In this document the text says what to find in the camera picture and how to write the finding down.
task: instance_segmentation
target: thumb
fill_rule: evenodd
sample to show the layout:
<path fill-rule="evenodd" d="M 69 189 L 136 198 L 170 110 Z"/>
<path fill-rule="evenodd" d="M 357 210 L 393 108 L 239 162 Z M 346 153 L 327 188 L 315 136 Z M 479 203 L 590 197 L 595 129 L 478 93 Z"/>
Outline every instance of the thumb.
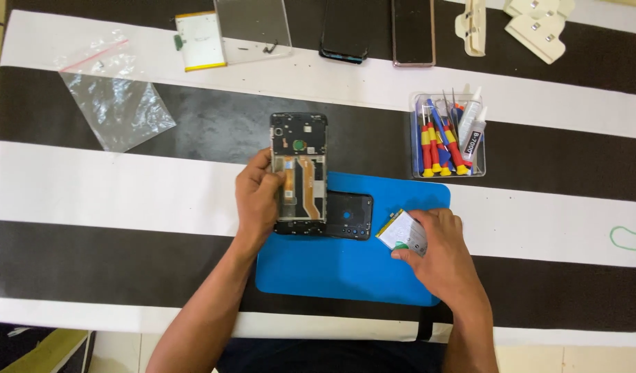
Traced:
<path fill-rule="evenodd" d="M 263 193 L 264 195 L 273 196 L 274 193 L 279 189 L 281 184 L 283 184 L 283 180 L 285 179 L 284 173 L 268 173 L 263 177 L 263 180 L 260 182 L 260 186 L 258 187 L 258 192 Z"/>
<path fill-rule="evenodd" d="M 405 263 L 408 263 L 413 270 L 419 268 L 420 263 L 422 262 L 422 257 L 410 249 L 392 250 L 392 258 L 405 261 Z"/>

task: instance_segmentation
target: phone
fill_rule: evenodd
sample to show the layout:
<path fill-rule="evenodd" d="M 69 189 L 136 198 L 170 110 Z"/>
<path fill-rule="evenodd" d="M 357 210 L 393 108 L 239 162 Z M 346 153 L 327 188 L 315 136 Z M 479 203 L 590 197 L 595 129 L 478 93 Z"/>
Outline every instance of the phone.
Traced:
<path fill-rule="evenodd" d="M 327 200 L 326 236 L 358 241 L 371 237 L 371 195 L 328 191 Z"/>
<path fill-rule="evenodd" d="M 284 172 L 274 232 L 318 236 L 327 222 L 327 117 L 275 113 L 270 117 L 272 172 Z"/>
<path fill-rule="evenodd" d="M 433 0 L 392 0 L 394 65 L 435 65 Z"/>
<path fill-rule="evenodd" d="M 319 54 L 361 64 L 368 55 L 369 6 L 370 0 L 328 0 Z"/>

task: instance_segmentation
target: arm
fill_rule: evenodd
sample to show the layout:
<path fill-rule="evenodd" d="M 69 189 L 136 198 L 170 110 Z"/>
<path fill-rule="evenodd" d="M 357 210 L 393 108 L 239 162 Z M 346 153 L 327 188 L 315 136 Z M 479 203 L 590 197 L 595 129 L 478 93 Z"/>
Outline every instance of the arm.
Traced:
<path fill-rule="evenodd" d="M 463 241 L 461 218 L 447 208 L 409 213 L 426 230 L 426 254 L 421 258 L 412 250 L 393 250 L 392 258 L 407 262 L 454 314 L 443 371 L 497 373 L 493 312 Z"/>
<path fill-rule="evenodd" d="M 238 232 L 162 335 L 148 362 L 148 373 L 210 372 L 216 365 L 231 337 L 251 265 L 277 219 L 274 194 L 283 176 L 266 171 L 270 156 L 270 149 L 259 151 L 238 175 Z"/>

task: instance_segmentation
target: green drawing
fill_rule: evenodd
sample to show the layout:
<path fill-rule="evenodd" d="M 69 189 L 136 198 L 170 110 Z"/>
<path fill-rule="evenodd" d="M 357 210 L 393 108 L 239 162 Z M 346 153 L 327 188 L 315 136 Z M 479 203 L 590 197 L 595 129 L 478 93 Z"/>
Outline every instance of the green drawing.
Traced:
<path fill-rule="evenodd" d="M 407 245 L 401 241 L 397 241 L 396 245 L 394 246 L 394 249 L 410 249 L 409 247 L 407 247 Z"/>
<path fill-rule="evenodd" d="M 628 233 L 633 234 L 634 236 L 636 236 L 636 233 L 635 233 L 634 231 L 632 231 L 632 230 L 630 230 L 630 229 L 628 229 L 628 228 L 626 228 L 626 227 L 623 227 L 623 226 L 616 226 L 616 227 L 613 227 L 613 228 L 610 230 L 610 241 L 612 242 L 612 244 L 613 244 L 613 245 L 615 245 L 615 246 L 617 246 L 617 247 L 619 247 L 620 249 L 636 251 L 636 248 L 627 248 L 626 246 L 619 245 L 617 242 L 615 242 L 615 239 L 614 239 L 614 238 L 612 238 L 612 234 L 613 234 L 613 233 L 615 233 L 615 231 L 616 231 L 616 230 L 618 230 L 618 229 L 623 229 L 623 230 L 625 230 L 626 232 L 628 232 Z"/>

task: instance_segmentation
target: green circle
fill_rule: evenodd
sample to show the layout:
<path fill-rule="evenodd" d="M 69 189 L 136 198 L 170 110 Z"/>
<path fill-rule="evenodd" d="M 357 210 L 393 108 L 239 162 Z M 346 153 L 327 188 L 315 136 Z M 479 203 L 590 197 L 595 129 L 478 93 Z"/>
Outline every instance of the green circle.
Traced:
<path fill-rule="evenodd" d="M 302 140 L 293 141 L 293 149 L 295 149 L 295 150 L 303 150 L 304 149 L 304 141 L 302 141 Z"/>
<path fill-rule="evenodd" d="M 616 227 L 613 227 L 613 228 L 610 230 L 610 234 L 608 235 L 608 236 L 610 237 L 610 241 L 612 242 L 612 244 L 613 244 L 613 245 L 615 245 L 615 246 L 617 246 L 617 247 L 618 247 L 618 248 L 620 248 L 620 249 L 636 251 L 636 248 L 627 248 L 626 246 L 618 245 L 618 244 L 617 244 L 617 242 L 615 242 L 615 240 L 612 238 L 612 234 L 613 234 L 616 230 L 618 230 L 618 229 L 623 229 L 623 230 L 625 230 L 626 232 L 629 232 L 629 233 L 631 233 L 631 234 L 633 234 L 633 235 L 635 235 L 635 236 L 636 236 L 636 233 L 635 233 L 634 231 L 632 231 L 632 230 L 628 229 L 627 227 L 623 227 L 623 226 L 616 226 Z"/>

